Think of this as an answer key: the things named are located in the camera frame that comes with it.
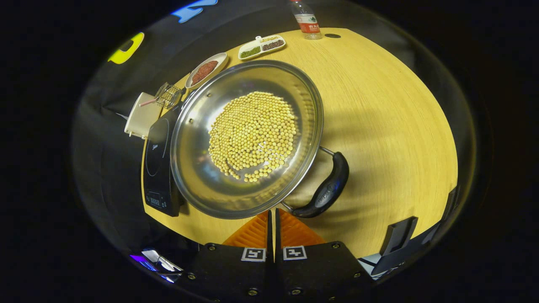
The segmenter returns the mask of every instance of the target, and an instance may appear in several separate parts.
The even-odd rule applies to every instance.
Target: yellow tabletop
[[[457,151],[438,102],[406,65],[350,30],[325,28],[322,33],[341,38],[306,40],[299,30],[283,32],[279,34],[286,41],[283,49],[254,60],[295,65],[320,91],[321,144],[342,152],[350,176],[329,210],[302,221],[328,242],[343,241],[359,258],[380,251],[392,223],[418,217],[414,237],[441,219],[447,195],[457,184]],[[226,52],[230,57],[226,68],[242,62],[239,48]],[[176,86],[184,87],[188,76]],[[294,207],[308,203],[331,169],[331,157],[318,153],[286,202]],[[144,209],[163,225],[202,244],[222,243],[250,220],[213,218],[188,204],[178,217],[146,204]]]

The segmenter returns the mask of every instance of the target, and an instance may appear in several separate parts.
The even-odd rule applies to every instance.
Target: stainless steel pan
[[[254,91],[283,97],[298,117],[299,131],[294,139],[295,149],[285,165],[270,177],[249,183],[223,175],[211,162],[208,132],[230,100]],[[323,117],[318,90],[297,67],[274,60],[257,60],[231,67],[193,92],[182,105],[170,148],[170,165],[176,185],[192,206],[218,218],[251,217],[280,202],[297,217],[317,216],[335,202],[349,174],[348,163],[341,153],[320,147]],[[333,157],[333,171],[310,203],[292,209],[283,200],[301,182],[319,147]],[[240,175],[253,173],[256,169],[258,167],[242,169]]]

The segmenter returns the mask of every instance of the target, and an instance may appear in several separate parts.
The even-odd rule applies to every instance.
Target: plastic water bottle
[[[320,33],[318,20],[316,20],[316,17],[314,16],[314,11],[307,4],[302,3],[301,0],[290,1],[292,1],[292,13],[294,14],[294,17],[296,17],[305,39],[321,39],[322,34]]]

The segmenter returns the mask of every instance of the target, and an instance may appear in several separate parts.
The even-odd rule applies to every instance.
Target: black induction cooktop
[[[150,127],[142,177],[146,204],[172,217],[185,203],[170,169],[170,141],[180,109],[181,104],[174,106]]]

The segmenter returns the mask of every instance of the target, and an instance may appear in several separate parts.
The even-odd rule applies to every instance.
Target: black pan handle
[[[323,147],[320,147],[320,149],[333,156],[333,170],[331,171],[331,174],[329,174],[314,192],[313,199],[311,199],[309,204],[292,209],[283,202],[283,205],[289,208],[292,215],[299,218],[313,218],[325,212],[341,195],[342,190],[348,181],[350,167],[348,166],[346,158],[344,158],[340,152],[333,153]]]

